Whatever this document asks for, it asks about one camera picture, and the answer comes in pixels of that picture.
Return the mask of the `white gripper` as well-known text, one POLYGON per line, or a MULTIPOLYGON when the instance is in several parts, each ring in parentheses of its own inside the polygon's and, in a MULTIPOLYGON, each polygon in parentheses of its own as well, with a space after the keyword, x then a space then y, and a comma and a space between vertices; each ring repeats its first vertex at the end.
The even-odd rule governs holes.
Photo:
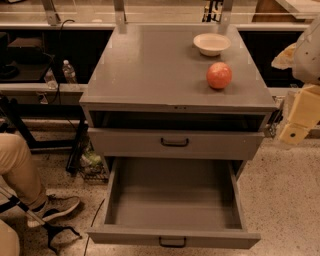
POLYGON ((289 93, 289 115, 278 136, 282 143, 297 145, 320 121, 320 86, 305 84, 289 93))

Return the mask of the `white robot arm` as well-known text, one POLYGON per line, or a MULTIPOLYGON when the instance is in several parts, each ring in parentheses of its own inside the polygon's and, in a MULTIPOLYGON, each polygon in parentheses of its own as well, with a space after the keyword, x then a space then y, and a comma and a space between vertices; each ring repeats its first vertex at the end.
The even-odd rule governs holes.
POLYGON ((289 94, 278 140, 288 145, 300 143, 320 121, 320 17, 271 62, 277 69, 292 69, 295 79, 304 83, 289 94))

